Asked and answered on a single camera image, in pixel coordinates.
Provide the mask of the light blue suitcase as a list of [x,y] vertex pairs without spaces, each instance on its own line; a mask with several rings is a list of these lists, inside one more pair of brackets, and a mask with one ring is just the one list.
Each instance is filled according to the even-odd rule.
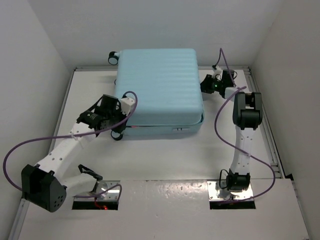
[[114,96],[137,98],[126,128],[111,137],[194,134],[205,111],[196,51],[192,48],[124,49],[111,51],[117,66]]

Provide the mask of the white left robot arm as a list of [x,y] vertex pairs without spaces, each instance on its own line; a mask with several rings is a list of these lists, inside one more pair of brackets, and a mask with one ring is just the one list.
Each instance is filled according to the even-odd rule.
[[26,165],[21,172],[22,197],[47,210],[56,212],[67,197],[97,198],[103,177],[80,164],[79,175],[64,179],[76,156],[100,133],[115,129],[121,133],[137,106],[136,100],[123,95],[104,94],[76,119],[69,134],[42,160]]

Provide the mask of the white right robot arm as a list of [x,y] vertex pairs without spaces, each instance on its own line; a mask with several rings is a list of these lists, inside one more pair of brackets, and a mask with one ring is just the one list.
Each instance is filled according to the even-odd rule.
[[200,83],[202,93],[215,92],[233,103],[232,122],[235,125],[236,140],[231,166],[227,171],[225,185],[221,189],[232,192],[245,191],[249,188],[250,158],[253,136],[263,120],[262,94],[260,92],[244,92],[244,87],[234,83],[237,73],[216,67],[213,74],[208,74]]

